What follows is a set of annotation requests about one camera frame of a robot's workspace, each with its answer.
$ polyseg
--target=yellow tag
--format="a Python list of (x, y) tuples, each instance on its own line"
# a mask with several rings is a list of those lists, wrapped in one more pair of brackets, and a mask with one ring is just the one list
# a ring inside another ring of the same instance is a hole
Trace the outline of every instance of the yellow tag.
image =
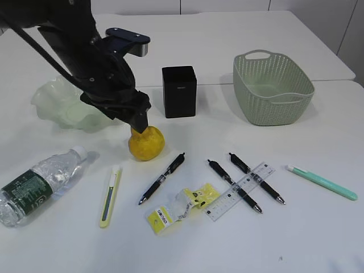
[(184, 192), (199, 209), (211, 204), (220, 196), (219, 192), (209, 183), (194, 192), (189, 189), (184, 189)]
[(147, 219), (156, 234), (160, 233), (162, 230), (169, 227), (173, 223), (171, 216), (169, 216), (168, 212), (163, 206), (153, 211), (147, 217)]

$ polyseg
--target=yellow fruit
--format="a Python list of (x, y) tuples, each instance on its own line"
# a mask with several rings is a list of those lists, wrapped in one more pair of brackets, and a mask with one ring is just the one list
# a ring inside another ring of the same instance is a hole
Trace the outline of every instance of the yellow fruit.
[(141, 134), (131, 128), (129, 151), (137, 159), (148, 161), (155, 158), (164, 148), (163, 134), (153, 126), (148, 126)]

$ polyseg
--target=mint green pen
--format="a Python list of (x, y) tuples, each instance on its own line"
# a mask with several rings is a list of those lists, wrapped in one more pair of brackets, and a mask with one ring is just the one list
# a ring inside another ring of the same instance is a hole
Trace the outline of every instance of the mint green pen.
[(336, 192), (338, 195), (344, 196), (352, 201), (355, 201), (356, 199), (358, 199), (358, 196), (356, 195), (356, 193), (354, 193), (348, 189), (345, 189), (344, 187), (339, 186), (335, 183), (332, 183), (331, 181), (324, 179), (321, 176), (318, 176), (318, 175), (315, 175), (314, 173), (306, 171), (305, 169), (295, 167), (292, 165), (288, 165), (287, 169), (299, 176), (302, 176), (303, 178), (308, 179), (309, 181), (316, 183), (317, 185), (323, 186), (326, 189)]

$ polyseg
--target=clear plastic ruler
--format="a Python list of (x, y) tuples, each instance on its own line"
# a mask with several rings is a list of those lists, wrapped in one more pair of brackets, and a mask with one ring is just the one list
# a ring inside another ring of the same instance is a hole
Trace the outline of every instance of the clear plastic ruler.
[(225, 212), (242, 200), (237, 189), (242, 188), (247, 194), (261, 184), (275, 170), (266, 163), (259, 164), (242, 179), (232, 185), (226, 192), (204, 209), (205, 213), (213, 220), (219, 219)]

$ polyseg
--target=black box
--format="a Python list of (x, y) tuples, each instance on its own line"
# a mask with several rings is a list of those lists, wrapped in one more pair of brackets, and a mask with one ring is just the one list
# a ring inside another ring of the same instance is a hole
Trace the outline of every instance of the black box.
[(166, 118), (196, 115), (197, 80), (192, 67), (163, 67), (163, 101)]

